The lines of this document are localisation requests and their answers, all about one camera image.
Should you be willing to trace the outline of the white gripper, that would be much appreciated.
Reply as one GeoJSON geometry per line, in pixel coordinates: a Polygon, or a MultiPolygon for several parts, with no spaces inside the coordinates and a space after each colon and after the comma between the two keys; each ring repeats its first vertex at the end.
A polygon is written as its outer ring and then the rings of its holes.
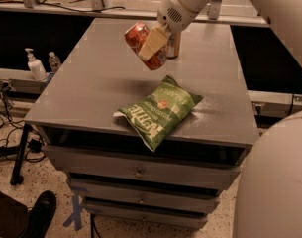
{"type": "Polygon", "coordinates": [[[162,0],[157,9],[157,20],[161,25],[151,28],[138,56],[141,60],[149,60],[156,52],[166,45],[172,34],[185,30],[196,18],[193,12],[178,0],[162,0]]]}

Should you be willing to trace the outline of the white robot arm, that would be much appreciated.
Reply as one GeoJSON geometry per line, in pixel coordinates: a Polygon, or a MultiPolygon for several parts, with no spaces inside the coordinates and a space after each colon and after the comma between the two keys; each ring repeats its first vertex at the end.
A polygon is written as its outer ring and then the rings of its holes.
{"type": "MultiPolygon", "coordinates": [[[[162,0],[157,26],[140,52],[148,60],[168,38],[185,30],[212,0],[162,0]]],[[[258,74],[257,89],[302,94],[302,0],[250,0],[292,56],[274,56],[258,74]]],[[[271,126],[246,157],[233,238],[302,238],[302,111],[271,126]]]]}

